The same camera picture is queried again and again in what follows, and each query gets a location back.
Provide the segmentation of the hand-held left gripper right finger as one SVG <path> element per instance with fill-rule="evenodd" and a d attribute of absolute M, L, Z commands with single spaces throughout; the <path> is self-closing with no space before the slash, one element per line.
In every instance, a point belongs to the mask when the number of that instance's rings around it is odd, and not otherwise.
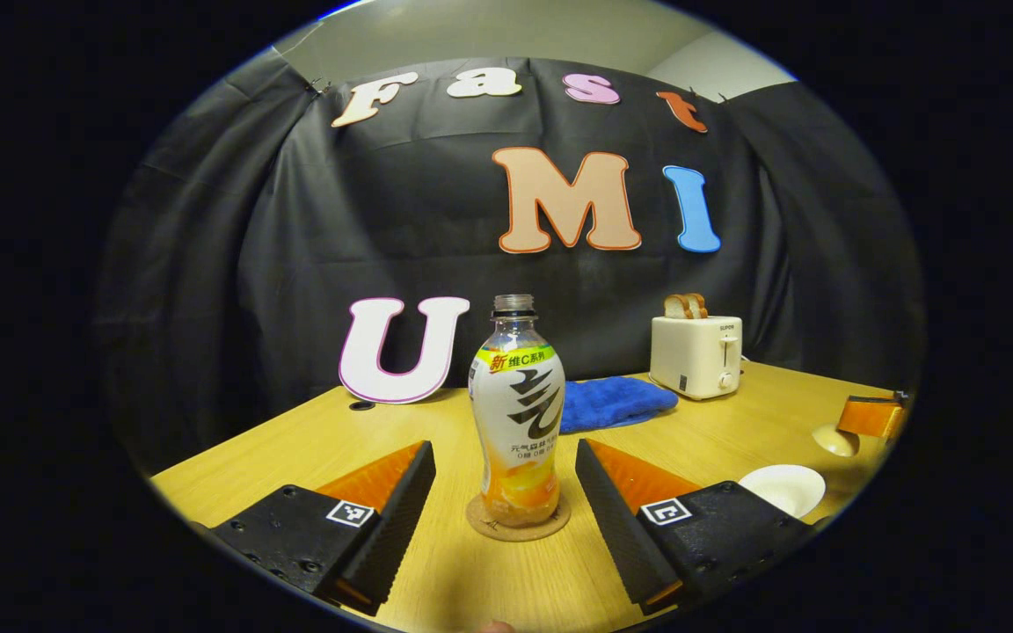
<path fill-rule="evenodd" d="M 646 615 L 730 592 L 815 534 L 736 482 L 692 484 L 594 438 L 579 441 L 575 469 L 624 590 Z"/>

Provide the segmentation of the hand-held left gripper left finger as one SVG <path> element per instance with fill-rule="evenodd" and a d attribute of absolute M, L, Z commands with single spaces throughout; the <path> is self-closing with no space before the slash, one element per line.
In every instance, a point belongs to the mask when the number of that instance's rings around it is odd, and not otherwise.
<path fill-rule="evenodd" d="M 208 533 L 303 594 L 375 615 L 435 472 L 433 445 L 414 442 L 315 490 L 281 486 Z"/>

